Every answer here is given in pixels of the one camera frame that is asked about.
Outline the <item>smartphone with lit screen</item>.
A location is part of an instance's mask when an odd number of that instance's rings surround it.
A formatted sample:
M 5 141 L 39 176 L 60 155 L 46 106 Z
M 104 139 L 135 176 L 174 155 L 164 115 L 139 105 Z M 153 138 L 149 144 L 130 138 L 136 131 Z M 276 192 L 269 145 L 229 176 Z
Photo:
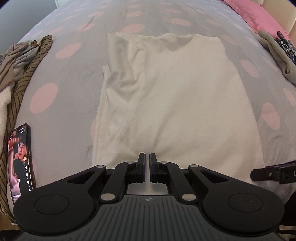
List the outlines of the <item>smartphone with lit screen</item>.
M 8 136 L 8 175 L 14 203 L 36 188 L 31 152 L 31 129 L 27 123 L 14 129 Z

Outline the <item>folded khaki fleece garment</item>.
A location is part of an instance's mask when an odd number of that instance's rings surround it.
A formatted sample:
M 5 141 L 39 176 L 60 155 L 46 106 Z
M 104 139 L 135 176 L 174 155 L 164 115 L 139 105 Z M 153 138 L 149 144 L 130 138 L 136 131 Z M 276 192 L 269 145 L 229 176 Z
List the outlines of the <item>folded khaki fleece garment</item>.
M 285 51 L 275 41 L 275 38 L 264 30 L 259 30 L 259 43 L 267 49 L 275 59 L 285 78 L 295 85 L 295 64 L 286 55 Z

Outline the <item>tan beige garment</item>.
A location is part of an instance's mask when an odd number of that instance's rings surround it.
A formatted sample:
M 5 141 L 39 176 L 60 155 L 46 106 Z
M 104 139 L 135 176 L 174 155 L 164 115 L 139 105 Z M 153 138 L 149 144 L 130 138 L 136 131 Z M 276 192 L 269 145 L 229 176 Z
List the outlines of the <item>tan beige garment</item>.
M 13 64 L 27 46 L 39 47 L 36 40 L 13 43 L 8 50 L 1 54 L 1 91 L 7 86 L 17 83 L 20 78 L 14 78 Z

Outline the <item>white long-sleeve shirt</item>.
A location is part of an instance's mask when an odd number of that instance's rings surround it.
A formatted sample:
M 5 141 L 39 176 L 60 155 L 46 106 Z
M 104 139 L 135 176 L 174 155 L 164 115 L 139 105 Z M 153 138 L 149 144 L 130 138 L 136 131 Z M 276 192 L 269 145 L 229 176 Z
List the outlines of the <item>white long-sleeve shirt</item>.
M 115 33 L 107 44 L 93 164 L 155 153 L 245 182 L 264 166 L 251 103 L 220 39 Z

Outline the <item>beige headboard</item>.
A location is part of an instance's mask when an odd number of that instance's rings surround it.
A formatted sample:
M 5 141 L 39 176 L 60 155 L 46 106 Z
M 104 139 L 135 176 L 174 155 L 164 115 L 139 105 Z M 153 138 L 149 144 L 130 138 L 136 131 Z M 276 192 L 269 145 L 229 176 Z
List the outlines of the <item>beige headboard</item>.
M 261 5 L 281 25 L 295 44 L 295 6 L 287 0 L 254 1 Z

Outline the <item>folded dark floral garment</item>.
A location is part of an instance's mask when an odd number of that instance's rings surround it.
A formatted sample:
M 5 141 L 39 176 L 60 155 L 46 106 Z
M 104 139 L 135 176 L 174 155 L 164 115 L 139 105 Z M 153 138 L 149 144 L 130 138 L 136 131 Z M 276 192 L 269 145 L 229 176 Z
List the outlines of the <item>folded dark floral garment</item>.
M 294 64 L 296 64 L 296 49 L 291 40 L 287 40 L 284 35 L 280 31 L 278 31 L 275 41 L 277 42 L 277 44 L 280 45 L 283 51 L 285 51 L 290 60 L 293 61 Z

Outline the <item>pink pillow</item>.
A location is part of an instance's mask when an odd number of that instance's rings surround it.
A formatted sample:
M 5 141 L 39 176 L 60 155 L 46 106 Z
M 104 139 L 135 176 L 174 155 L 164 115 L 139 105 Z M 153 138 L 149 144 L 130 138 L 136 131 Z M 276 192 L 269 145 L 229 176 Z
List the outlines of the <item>pink pillow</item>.
M 276 38 L 280 31 L 287 40 L 290 40 L 286 31 L 261 5 L 249 0 L 224 0 L 223 2 L 236 11 L 257 34 L 260 30 L 264 30 Z

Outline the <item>grey garment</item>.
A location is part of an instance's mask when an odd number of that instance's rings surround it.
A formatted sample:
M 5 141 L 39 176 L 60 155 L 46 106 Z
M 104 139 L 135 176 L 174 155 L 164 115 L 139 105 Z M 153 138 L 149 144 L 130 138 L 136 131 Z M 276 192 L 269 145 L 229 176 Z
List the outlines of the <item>grey garment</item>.
M 26 66 L 34 59 L 39 47 L 27 46 L 16 58 L 13 64 L 14 78 L 20 78 L 25 72 Z

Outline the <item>cream textured garment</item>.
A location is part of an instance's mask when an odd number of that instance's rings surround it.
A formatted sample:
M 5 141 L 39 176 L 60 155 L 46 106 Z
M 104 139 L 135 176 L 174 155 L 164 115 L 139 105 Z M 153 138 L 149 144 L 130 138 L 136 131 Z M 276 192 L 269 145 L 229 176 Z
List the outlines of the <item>cream textured garment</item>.
M 11 85 L 4 88 L 0 93 L 0 154 L 3 152 L 4 133 L 8 116 L 7 106 L 11 102 Z

